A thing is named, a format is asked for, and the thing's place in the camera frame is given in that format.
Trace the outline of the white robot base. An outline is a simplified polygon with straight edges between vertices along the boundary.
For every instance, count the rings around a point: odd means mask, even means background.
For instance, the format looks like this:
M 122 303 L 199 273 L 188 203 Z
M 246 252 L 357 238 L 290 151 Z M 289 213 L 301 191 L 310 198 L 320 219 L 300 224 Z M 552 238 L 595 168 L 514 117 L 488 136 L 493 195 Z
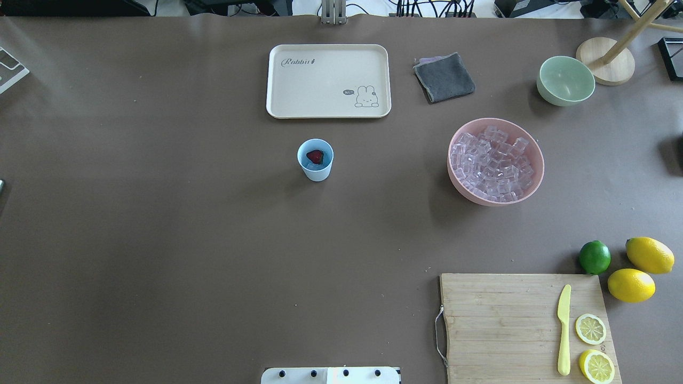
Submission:
M 399 367 L 272 367 L 264 370 L 261 383 L 401 383 Z

